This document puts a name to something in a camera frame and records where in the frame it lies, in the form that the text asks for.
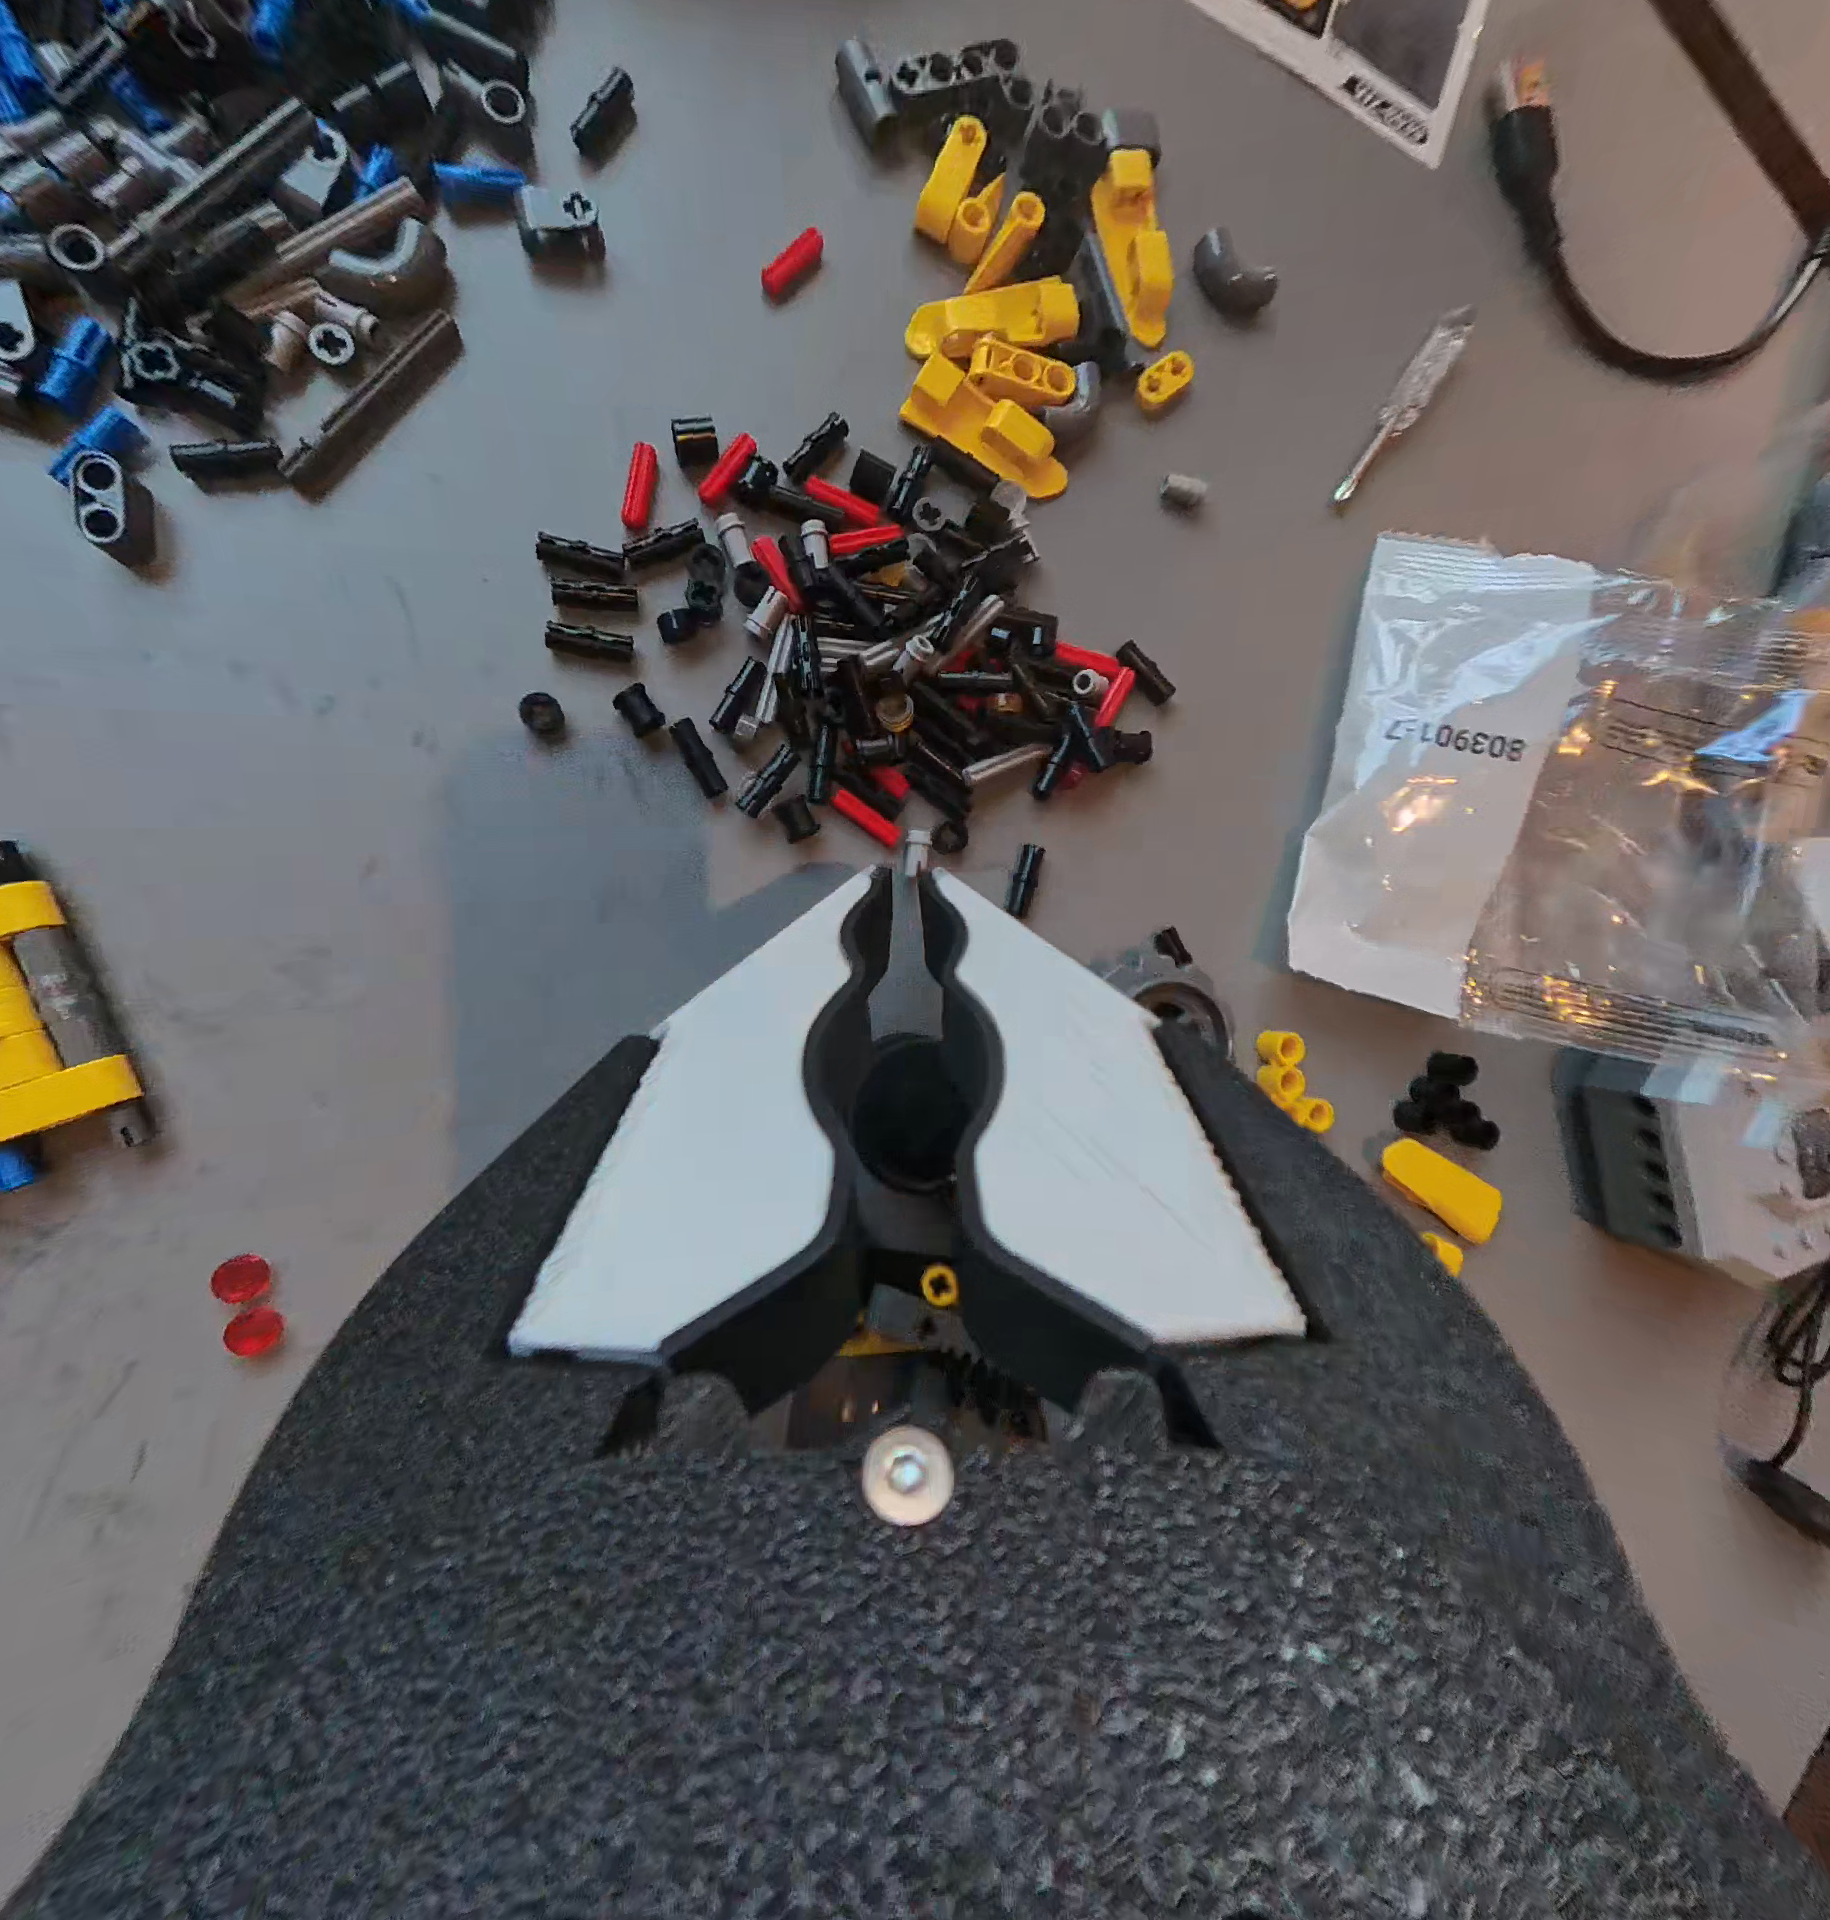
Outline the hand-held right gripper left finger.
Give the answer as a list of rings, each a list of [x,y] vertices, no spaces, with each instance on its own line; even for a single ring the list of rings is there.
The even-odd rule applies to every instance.
[[[712,1376],[763,1413],[836,1355],[865,1302],[852,1110],[891,935],[870,868],[661,1020],[508,1356]]]

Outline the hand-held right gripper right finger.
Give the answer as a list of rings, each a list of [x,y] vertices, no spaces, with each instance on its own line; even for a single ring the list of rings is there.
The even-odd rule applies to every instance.
[[[1182,1394],[1195,1350],[1300,1342],[1308,1311],[1202,1106],[1240,1080],[1173,1020],[958,878],[920,881],[956,1153],[960,1317],[1045,1404],[1135,1373]]]

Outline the clear bag of black parts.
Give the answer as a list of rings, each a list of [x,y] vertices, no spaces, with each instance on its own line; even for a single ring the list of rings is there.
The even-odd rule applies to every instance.
[[[1470,1027],[1468,949],[1614,583],[1710,598],[1484,544],[1376,544],[1290,899],[1293,970]],[[1799,847],[1798,877],[1830,943],[1830,837]]]

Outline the pile of black red pins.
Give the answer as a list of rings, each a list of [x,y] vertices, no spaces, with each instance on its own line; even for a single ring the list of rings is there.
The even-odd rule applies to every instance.
[[[1047,804],[1149,765],[1145,710],[1179,695],[1138,640],[1081,645],[1023,600],[1036,546],[1017,486],[937,442],[885,459],[842,411],[785,457],[675,417],[687,512],[660,448],[632,445],[615,539],[539,529],[542,642],[615,681],[617,733],[702,806],[786,847],[845,823],[900,854],[926,828],[961,854],[975,806]]]

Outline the yellow grey brick assembly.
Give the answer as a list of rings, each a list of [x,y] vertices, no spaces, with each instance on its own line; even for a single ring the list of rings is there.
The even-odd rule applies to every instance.
[[[69,907],[16,840],[0,840],[0,1195],[33,1188],[53,1133],[102,1121],[121,1149],[158,1121],[134,1052]]]

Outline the grey desk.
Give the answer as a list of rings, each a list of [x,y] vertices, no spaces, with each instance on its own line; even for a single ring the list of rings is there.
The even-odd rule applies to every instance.
[[[1830,396],[1830,290],[1753,368],[1657,393],[1575,353],[1487,172],[1483,82],[1437,169],[1190,5],[558,5],[539,150],[618,63],[639,126],[592,186],[600,280],[498,222],[448,239],[462,358],[324,503],[152,475],[164,573],[69,527],[0,430],[0,837],[52,864],[163,1112],[0,1199],[0,1908],[69,1916],[1273,1912],[1630,1913],[1561,1842],[1612,1785],[1513,1608],[1449,1659],[1397,1600],[1356,1663],[1315,1521],[1377,1544],[1425,1444],[1330,1379],[1319,1487],[1250,1438],[1247,1356],[1194,1371],[1217,1460],[963,1464],[900,1535],[824,1458],[609,1462],[624,1390],[510,1365],[462,1317],[580,1183],[576,1082],[822,898],[548,659],[542,527],[610,539],[617,468],[675,414],[788,445],[824,410],[894,452],[901,324],[939,262],[915,168],[833,98],[982,35],[1151,109],[1181,248],[1282,276],[1242,329],[1190,283],[1197,390],[1109,407],[1040,519],[1072,637],[1179,681],[1152,765],[1004,798],[961,877],[1045,843],[1034,925],[1077,962],[1173,925],[1240,1047],[1286,1023],[1368,1222],[1376,1135],[1440,1044],[1288,973],[1380,532],[1620,563],[1647,514]],[[805,228],[818,275],[758,272]],[[1356,497],[1330,494],[1432,324],[1468,347]],[[1168,472],[1209,485],[1161,506]],[[279,1355],[238,1361],[211,1268],[257,1254]]]

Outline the small yellow pin connectors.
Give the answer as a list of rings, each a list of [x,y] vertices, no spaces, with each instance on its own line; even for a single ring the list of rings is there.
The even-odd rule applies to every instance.
[[[1308,1088],[1304,1037],[1290,1029],[1263,1029],[1255,1040],[1255,1057],[1255,1084],[1263,1097],[1297,1127],[1327,1135],[1335,1124],[1335,1107]]]

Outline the yellow curved panel piece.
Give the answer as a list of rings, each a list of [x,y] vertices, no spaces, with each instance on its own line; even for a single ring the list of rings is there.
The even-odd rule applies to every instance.
[[[1380,1172],[1386,1188],[1432,1214],[1470,1245],[1494,1238],[1502,1214],[1502,1193],[1470,1167],[1432,1151],[1421,1140],[1398,1137],[1382,1149]]]

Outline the small clear screwdriver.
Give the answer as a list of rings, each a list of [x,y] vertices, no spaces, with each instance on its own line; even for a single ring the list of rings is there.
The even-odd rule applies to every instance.
[[[1332,510],[1344,510],[1356,497],[1377,457],[1416,426],[1462,359],[1475,324],[1477,309],[1472,304],[1462,304],[1437,315],[1405,368],[1382,398],[1373,426],[1359,454],[1335,485],[1330,494]]]

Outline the grey two-hole connector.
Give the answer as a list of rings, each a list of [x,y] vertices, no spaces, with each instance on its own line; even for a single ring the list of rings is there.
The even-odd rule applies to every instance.
[[[69,465],[76,533],[128,568],[156,562],[156,502],[150,488],[107,452],[84,449]]]

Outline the grey curved pipe piece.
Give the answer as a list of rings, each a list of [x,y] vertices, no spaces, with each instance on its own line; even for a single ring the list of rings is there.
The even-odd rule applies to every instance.
[[[384,252],[337,248],[314,276],[339,299],[403,320],[448,299],[448,247],[436,230],[406,218]]]
[[[1280,276],[1239,255],[1226,224],[1210,228],[1192,248],[1192,276],[1209,307],[1229,324],[1254,324],[1276,298]]]

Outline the yellow long curved piece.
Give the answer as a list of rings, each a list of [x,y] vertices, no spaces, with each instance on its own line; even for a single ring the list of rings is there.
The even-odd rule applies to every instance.
[[[1168,338],[1173,264],[1157,207],[1157,163],[1149,147],[1117,147],[1090,186],[1090,221],[1125,315],[1139,347]]]

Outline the blue pin connector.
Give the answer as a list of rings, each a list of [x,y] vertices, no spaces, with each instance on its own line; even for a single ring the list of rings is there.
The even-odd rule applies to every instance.
[[[150,435],[140,419],[119,403],[101,407],[88,417],[53,454],[46,472],[59,485],[69,485],[72,468],[84,457],[112,459],[123,465],[134,454],[150,448]]]

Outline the grey pin-hole connector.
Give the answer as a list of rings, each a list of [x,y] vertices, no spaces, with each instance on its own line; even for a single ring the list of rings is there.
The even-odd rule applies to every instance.
[[[516,224],[521,248],[533,262],[568,262],[578,268],[606,264],[609,244],[597,205],[580,189],[522,186],[516,195]]]

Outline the pile of small connector pieces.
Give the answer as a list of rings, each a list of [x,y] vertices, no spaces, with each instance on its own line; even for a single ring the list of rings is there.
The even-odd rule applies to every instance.
[[[119,403],[123,468],[328,494],[462,340],[449,287],[384,320],[314,269],[519,195],[550,13],[0,3],[0,422]]]

